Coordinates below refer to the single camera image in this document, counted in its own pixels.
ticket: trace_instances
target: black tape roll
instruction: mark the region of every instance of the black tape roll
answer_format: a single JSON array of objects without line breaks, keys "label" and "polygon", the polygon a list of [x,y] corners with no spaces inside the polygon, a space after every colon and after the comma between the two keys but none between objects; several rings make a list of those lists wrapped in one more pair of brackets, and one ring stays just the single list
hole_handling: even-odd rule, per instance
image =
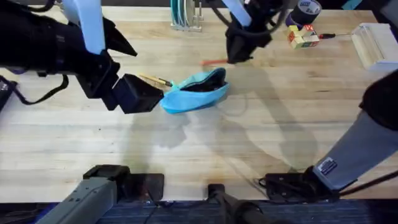
[{"label": "black tape roll", "polygon": [[311,24],[321,13],[322,6],[316,0],[300,0],[290,13],[292,20],[300,25]]}]

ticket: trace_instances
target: blue pouch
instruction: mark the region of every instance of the blue pouch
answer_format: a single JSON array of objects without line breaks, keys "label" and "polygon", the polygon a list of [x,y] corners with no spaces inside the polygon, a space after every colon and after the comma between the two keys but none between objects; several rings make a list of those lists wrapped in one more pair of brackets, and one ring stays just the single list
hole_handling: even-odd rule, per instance
[{"label": "blue pouch", "polygon": [[224,68],[192,75],[180,84],[173,85],[160,101],[160,105],[172,114],[212,105],[229,88],[229,83],[225,82],[225,76]]}]

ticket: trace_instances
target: colorful block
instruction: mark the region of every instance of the colorful block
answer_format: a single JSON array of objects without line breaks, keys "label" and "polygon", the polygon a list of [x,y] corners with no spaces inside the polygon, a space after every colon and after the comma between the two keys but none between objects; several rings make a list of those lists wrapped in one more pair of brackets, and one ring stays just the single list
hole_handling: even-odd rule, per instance
[{"label": "colorful block", "polygon": [[304,44],[302,47],[314,47],[318,45],[319,38],[317,35],[312,35],[310,37],[303,37]]},{"label": "colorful block", "polygon": [[290,25],[287,27],[288,31],[299,31],[299,28],[296,25]]},{"label": "colorful block", "polygon": [[289,40],[289,42],[293,41],[295,37],[301,37],[299,35],[298,31],[292,31],[290,32],[290,34],[287,36],[287,39]]},{"label": "colorful block", "polygon": [[298,32],[302,37],[309,37],[311,35],[316,35],[317,33],[313,29],[312,25],[304,25],[303,28]]},{"label": "colorful block", "polygon": [[290,46],[293,47],[293,49],[298,49],[301,48],[302,45],[305,43],[302,37],[295,37],[293,41],[291,41]]},{"label": "colorful block", "polygon": [[286,30],[286,35],[290,35],[290,33],[293,32],[293,31],[298,32],[299,28],[296,25],[288,26],[287,30]]}]

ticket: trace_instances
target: wooden tabletop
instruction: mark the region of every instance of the wooden tabletop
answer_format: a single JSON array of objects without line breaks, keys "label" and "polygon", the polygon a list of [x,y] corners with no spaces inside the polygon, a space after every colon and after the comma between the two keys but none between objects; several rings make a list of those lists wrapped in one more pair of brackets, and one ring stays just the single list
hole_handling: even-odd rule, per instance
[{"label": "wooden tabletop", "polygon": [[[119,75],[179,82],[214,68],[201,67],[202,60],[226,57],[226,27],[209,9],[203,10],[202,33],[172,30],[169,8],[104,7],[103,13],[138,52],[111,52],[121,63]],[[62,19],[59,9],[48,14]],[[318,33],[345,34],[375,21],[370,11],[324,10],[313,25]],[[74,77],[66,90],[38,105],[12,97],[0,113],[0,202],[61,201],[97,164],[163,173],[166,200],[202,199],[209,183],[225,184],[237,198],[264,198],[252,180],[291,167],[303,171],[319,160],[356,119],[366,87],[383,75],[362,68],[347,36],[293,50],[284,31],[257,49],[254,60],[220,65],[231,84],[228,97],[204,110],[107,111],[101,100],[86,98]],[[61,83],[60,76],[0,73],[17,79],[31,100]],[[356,184],[397,167],[398,156],[392,156]],[[351,197],[397,197],[397,186],[392,180]]]}]

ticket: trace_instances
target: black cable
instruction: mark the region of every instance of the black cable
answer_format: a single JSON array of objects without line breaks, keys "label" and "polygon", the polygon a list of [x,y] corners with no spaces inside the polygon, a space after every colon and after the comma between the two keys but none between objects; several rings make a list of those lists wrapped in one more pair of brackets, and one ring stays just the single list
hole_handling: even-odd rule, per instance
[{"label": "black cable", "polygon": [[352,189],[349,189],[349,190],[345,190],[344,192],[341,192],[339,195],[340,195],[340,197],[346,196],[346,195],[350,195],[350,194],[359,192],[360,190],[368,189],[368,188],[370,188],[372,186],[375,186],[375,185],[380,184],[382,182],[385,182],[387,180],[391,180],[391,179],[393,179],[395,177],[398,177],[398,170],[395,171],[395,172],[392,172],[390,174],[386,174],[384,176],[376,178],[374,180],[371,180],[368,183],[361,184],[361,185],[359,185],[357,187],[354,187]]},{"label": "black cable", "polygon": [[47,2],[45,3],[45,5],[43,7],[38,7],[38,8],[26,6],[23,4],[19,4],[19,5],[21,8],[27,9],[31,12],[47,12],[48,10],[53,8],[54,4],[55,4],[55,0],[47,0]]},{"label": "black cable", "polygon": [[[359,192],[360,190],[368,189],[368,188],[370,188],[370,187],[372,187],[372,186],[375,186],[375,185],[380,184],[380,183],[382,183],[382,182],[385,182],[385,181],[387,181],[387,180],[391,180],[391,179],[393,179],[393,178],[395,178],[395,177],[398,177],[398,170],[397,170],[397,171],[394,171],[394,172],[392,172],[392,173],[390,173],[390,174],[386,174],[386,175],[384,175],[384,176],[381,176],[381,177],[379,177],[379,178],[376,178],[376,179],[374,179],[374,180],[371,180],[371,181],[369,181],[369,182],[367,182],[367,183],[365,183],[365,184],[361,184],[361,185],[359,185],[359,186],[357,186],[357,187],[354,187],[354,188],[352,188],[352,189],[345,190],[344,192],[340,192],[340,193],[339,193],[338,195],[336,195],[336,196],[337,196],[337,197],[347,196],[347,195],[350,195],[350,194]],[[262,183],[263,181],[265,181],[265,177],[259,179],[259,180],[258,180],[258,184],[259,184],[261,187],[263,187],[263,188],[266,189],[267,186],[266,186],[265,184]],[[286,183],[283,183],[283,184],[284,184],[284,187],[288,187],[288,188],[291,188],[292,190],[296,190],[296,187],[293,187],[293,186],[291,186],[291,185],[289,185],[289,184],[286,184]],[[315,198],[311,198],[311,199],[309,199],[309,200],[299,200],[299,201],[296,201],[296,202],[275,202],[275,201],[271,201],[271,200],[265,200],[264,202],[265,202],[265,203],[276,204],[276,205],[288,205],[288,204],[289,204],[289,205],[294,205],[294,204],[302,204],[302,203],[314,203],[314,202],[319,202],[319,201],[328,200],[328,199],[330,199],[330,195],[315,197]]]},{"label": "black cable", "polygon": [[158,206],[154,207],[154,209],[152,209],[152,211],[150,212],[150,214],[146,217],[146,219],[144,220],[144,222],[142,224],[147,224],[148,221],[150,220],[150,218],[153,216],[153,214],[155,213],[155,211],[157,210]]},{"label": "black cable", "polygon": [[243,35],[243,36],[245,36],[245,37],[248,37],[248,38],[258,38],[258,37],[263,37],[263,36],[265,36],[265,35],[269,35],[269,34],[275,32],[275,30],[277,30],[277,29],[280,27],[280,25],[282,25],[282,23],[283,23],[283,21],[284,21],[284,19],[285,19],[286,13],[287,13],[287,9],[289,8],[290,0],[284,0],[284,3],[283,3],[283,5],[282,5],[282,7],[281,7],[281,9],[280,9],[280,14],[279,14],[279,16],[278,16],[277,22],[274,23],[274,22],[272,21],[272,23],[275,24],[275,25],[274,25],[271,29],[269,29],[269,30],[267,30],[267,31],[264,31],[264,32],[259,32],[259,33],[248,32],[248,31],[245,31],[245,30],[243,30],[243,29],[239,29],[239,28],[233,26],[233,25],[220,13],[220,11],[217,9],[217,7],[216,7],[216,5],[214,4],[213,1],[207,0],[207,3],[210,5],[211,9],[212,9],[213,12],[216,14],[216,16],[217,16],[226,26],[228,26],[228,28],[232,29],[232,30],[235,31],[237,34]]},{"label": "black cable", "polygon": [[10,82],[7,78],[4,78],[3,76],[0,75],[0,81],[4,82],[17,95],[17,97],[21,101],[21,103],[23,103],[25,105],[34,105],[37,103],[41,103],[41,102],[49,99],[51,96],[55,95],[59,91],[66,89],[69,85],[68,77],[66,75],[62,75],[62,83],[60,86],[55,87],[54,89],[50,90],[43,97],[41,97],[40,99],[38,99],[36,101],[28,101],[28,100],[26,100],[24,95],[17,89],[15,84]]}]

